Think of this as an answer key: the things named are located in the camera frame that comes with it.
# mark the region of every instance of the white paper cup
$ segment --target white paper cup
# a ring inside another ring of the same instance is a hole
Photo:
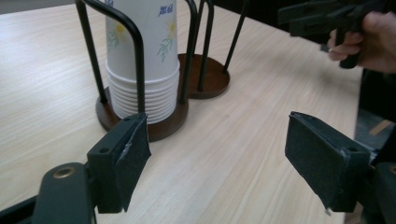
[[[145,77],[158,80],[177,67],[177,1],[111,1],[137,26],[143,37]],[[134,41],[125,27],[106,18],[107,66],[115,74],[136,81]]]

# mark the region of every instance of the floral pattern on cup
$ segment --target floral pattern on cup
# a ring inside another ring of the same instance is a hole
[[[113,29],[107,32],[107,50],[115,49],[120,40],[125,40],[125,27],[119,23],[113,23]]]
[[[176,38],[176,21],[168,22],[168,35],[160,44],[160,49],[158,50],[157,55],[160,55],[162,58],[162,62],[166,59],[168,52],[172,49],[173,42]]]

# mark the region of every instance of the black metal rod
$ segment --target black metal rod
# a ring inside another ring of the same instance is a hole
[[[179,102],[181,104],[185,104],[187,101],[187,89],[190,83],[190,70],[191,70],[191,59],[193,56],[193,48],[194,48],[194,38],[197,30],[197,7],[193,0],[186,0],[187,4],[190,7],[190,30],[189,30],[189,39],[187,42],[187,52],[186,52],[186,61],[184,65],[184,74],[183,74],[183,83],[181,86],[180,98]]]
[[[215,8],[212,0],[205,0],[205,1],[207,3],[209,12],[207,14],[204,52],[202,54],[201,72],[198,81],[198,91],[204,90],[204,82],[205,82],[206,66],[207,66],[207,54],[209,52],[210,36],[212,35],[213,19],[215,16]]]
[[[204,3],[205,3],[205,0],[201,0],[201,2],[199,4],[199,11],[198,11],[198,17],[197,17],[197,23],[196,23],[196,30],[195,30],[195,34],[194,34],[194,41],[193,41],[193,44],[192,44],[192,56],[195,54],[195,47],[197,45],[199,27],[201,25],[202,13],[204,11]]]
[[[139,113],[145,112],[145,63],[143,38],[137,26],[122,12],[97,0],[76,0],[82,1],[93,9],[107,15],[108,17],[121,23],[130,33],[134,41],[134,56],[136,64],[136,84],[137,84],[137,110]]]
[[[235,50],[236,42],[238,41],[239,34],[241,33],[242,25],[244,24],[245,17],[248,14],[248,6],[249,6],[249,0],[244,0],[244,5],[243,5],[242,11],[241,11],[241,17],[239,18],[239,22],[236,27],[235,35],[233,36],[233,43],[231,44],[230,51],[228,52],[227,60],[223,67],[223,71],[222,71],[223,73],[226,73],[228,70],[228,67],[230,66],[230,61],[231,61],[231,58],[233,57],[233,51]]]
[[[96,57],[95,46],[93,44],[90,21],[87,15],[87,8],[85,8],[85,5],[80,0],[76,0],[76,7],[78,11],[79,20],[81,22],[82,32],[85,37],[85,43],[87,44],[88,53],[90,55],[92,70],[96,80],[96,86],[99,90],[100,102],[105,104],[107,103],[105,87],[103,86],[103,81],[99,69],[99,63]]]

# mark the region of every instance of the table surface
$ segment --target table surface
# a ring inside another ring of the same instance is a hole
[[[106,18],[89,14],[106,85]],[[177,16],[183,53],[184,1]],[[225,62],[238,20],[215,7],[209,57]],[[49,169],[84,163],[106,131],[95,114],[98,92],[75,6],[1,15],[0,43],[3,210],[37,195]],[[229,72],[224,94],[189,100],[183,127],[150,143],[128,212],[99,214],[99,223],[343,223],[344,214],[325,214],[284,146],[291,111],[353,137],[361,70],[341,69],[317,44],[246,19]]]

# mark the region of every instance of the brass nut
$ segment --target brass nut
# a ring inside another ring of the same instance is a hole
[[[53,174],[53,177],[57,178],[57,179],[66,178],[66,177],[69,177],[70,175],[72,175],[75,171],[76,171],[76,169],[73,166],[67,166],[62,169],[57,170]]]

